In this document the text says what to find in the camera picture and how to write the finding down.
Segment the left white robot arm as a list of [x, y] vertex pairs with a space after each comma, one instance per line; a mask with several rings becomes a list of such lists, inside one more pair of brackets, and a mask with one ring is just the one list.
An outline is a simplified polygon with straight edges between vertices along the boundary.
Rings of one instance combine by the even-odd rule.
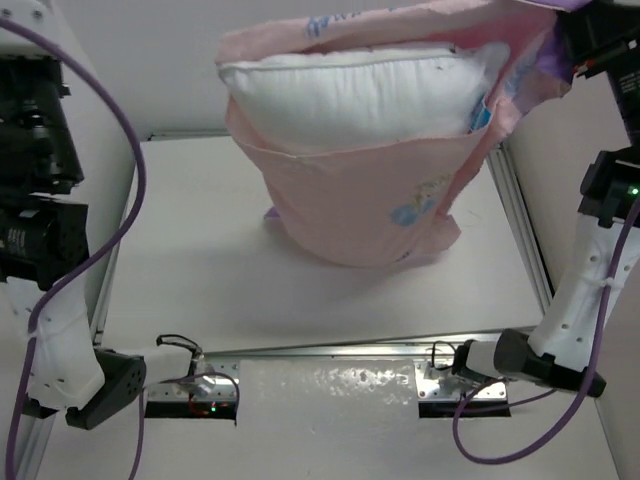
[[84, 299], [88, 208], [69, 200], [84, 175], [49, 57], [1, 60], [1, 284], [29, 352], [23, 414], [90, 430], [149, 385], [192, 375], [198, 345], [164, 335], [134, 353], [97, 347]]

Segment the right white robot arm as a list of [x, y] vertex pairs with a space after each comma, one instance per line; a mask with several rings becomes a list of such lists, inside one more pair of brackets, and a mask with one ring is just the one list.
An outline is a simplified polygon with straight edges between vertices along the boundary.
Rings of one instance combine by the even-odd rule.
[[541, 323], [529, 334], [506, 329], [495, 342], [466, 341], [450, 373], [598, 398], [606, 382], [592, 349], [639, 260], [639, 4], [591, 1], [561, 13], [559, 24], [575, 75], [607, 75], [630, 144], [600, 152], [586, 171], [574, 253]]

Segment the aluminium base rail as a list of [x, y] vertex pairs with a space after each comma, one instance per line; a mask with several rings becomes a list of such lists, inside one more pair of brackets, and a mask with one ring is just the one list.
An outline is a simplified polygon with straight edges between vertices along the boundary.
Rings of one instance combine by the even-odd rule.
[[190, 385], [150, 387], [150, 418], [231, 418], [240, 400], [283, 399], [300, 388], [314, 399], [379, 393], [387, 403], [416, 402], [423, 417], [446, 417], [473, 390], [451, 372], [457, 345], [445, 340], [208, 353]]

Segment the white pillow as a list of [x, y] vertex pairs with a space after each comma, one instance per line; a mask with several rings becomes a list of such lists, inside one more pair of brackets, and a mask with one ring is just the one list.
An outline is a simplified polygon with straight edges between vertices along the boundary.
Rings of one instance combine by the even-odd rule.
[[483, 102], [510, 48], [408, 43], [280, 54], [219, 68], [248, 123], [293, 154], [448, 138], [480, 126]]

